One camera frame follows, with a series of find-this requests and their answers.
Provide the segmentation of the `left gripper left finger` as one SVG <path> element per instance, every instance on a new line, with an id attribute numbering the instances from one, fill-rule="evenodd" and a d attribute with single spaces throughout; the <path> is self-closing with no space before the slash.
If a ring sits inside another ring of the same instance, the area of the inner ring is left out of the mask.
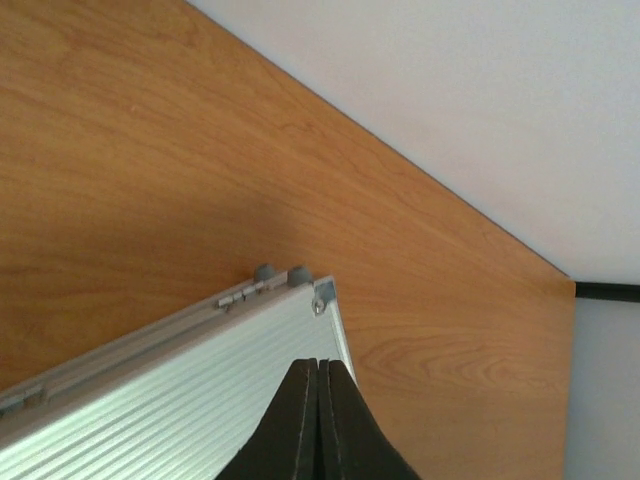
<path id="1" fill-rule="evenodd" d="M 318 362 L 292 362 L 255 431 L 220 479 L 313 479 L 316 473 Z"/>

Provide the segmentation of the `aluminium poker case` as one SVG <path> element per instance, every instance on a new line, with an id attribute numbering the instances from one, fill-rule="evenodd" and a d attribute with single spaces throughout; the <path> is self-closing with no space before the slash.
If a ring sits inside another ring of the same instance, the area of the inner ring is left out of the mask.
<path id="1" fill-rule="evenodd" d="M 335 281 L 252 279 L 1 394 L 5 479 L 212 479 L 290 364 L 351 359 Z"/>

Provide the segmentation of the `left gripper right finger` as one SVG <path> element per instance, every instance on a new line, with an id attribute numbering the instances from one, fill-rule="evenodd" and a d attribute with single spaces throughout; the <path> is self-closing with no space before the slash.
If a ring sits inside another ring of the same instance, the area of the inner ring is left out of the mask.
<path id="1" fill-rule="evenodd" d="M 322 479 L 417 479 L 388 441 L 345 364 L 319 363 L 318 463 Z"/>

